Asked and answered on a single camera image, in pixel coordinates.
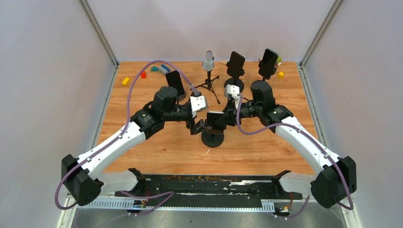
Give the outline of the black phone stand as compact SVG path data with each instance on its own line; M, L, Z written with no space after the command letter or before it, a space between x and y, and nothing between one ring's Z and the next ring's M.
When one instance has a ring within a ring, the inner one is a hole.
M204 145L215 148L220 146L224 141L224 130L222 127L213 127L201 133L201 140Z
M239 88L239 91L242 92L244 90L244 83L240 79L240 77L245 74L244 70L241 70L239 73L235 74L227 74L230 76L230 78L225 81L224 87L226 88L228 85L237 86Z
M262 86L264 84L266 84L266 80L270 79L271 75L272 75L272 66L269 63L268 60L264 60L263 58L259 61L258 64L259 70L258 70L258 74L260 76L262 76L261 80L257 80L254 81L251 86L250 86L250 90L253 91L255 89L257 89L259 86Z

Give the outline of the grey round stand base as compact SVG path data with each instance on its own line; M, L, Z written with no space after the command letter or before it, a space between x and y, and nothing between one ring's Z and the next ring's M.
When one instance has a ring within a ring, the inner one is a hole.
M179 94L179 95L177 96L177 102L181 102L181 101L183 101L185 98L186 98L186 93Z

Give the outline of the black teal-edged smartphone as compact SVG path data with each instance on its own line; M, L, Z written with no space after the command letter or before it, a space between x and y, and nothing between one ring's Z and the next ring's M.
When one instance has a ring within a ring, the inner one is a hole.
M263 77L263 80L269 80L276 73L278 57L278 53L269 48L265 49L263 57L258 64L258 74Z

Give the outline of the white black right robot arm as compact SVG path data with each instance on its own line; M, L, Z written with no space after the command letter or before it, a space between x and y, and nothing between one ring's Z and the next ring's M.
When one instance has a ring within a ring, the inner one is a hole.
M283 105L276 103L266 81L255 81L250 87L252 100L243 102L241 89L226 83L227 105L216 123L236 126L245 135L271 130L288 142L310 165L313 175L284 171L271 185L272 194L284 198L290 192L312 196L324 208L336 204L353 210L352 193L357 190L356 162L341 157L310 134Z

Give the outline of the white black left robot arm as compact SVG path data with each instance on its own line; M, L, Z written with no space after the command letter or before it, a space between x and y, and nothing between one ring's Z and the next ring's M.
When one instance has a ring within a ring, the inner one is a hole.
M192 135L208 129L203 120L195 122L197 113L208 108L203 95L192 94L185 104L179 104L177 100L175 88L162 87L153 100L131 116L115 134L84 154L77 157L69 154L62 159L62 184L77 205L87 205L100 194L121 190L141 196L146 184L132 171L106 174L104 170L129 149L162 130L166 122L185 122Z

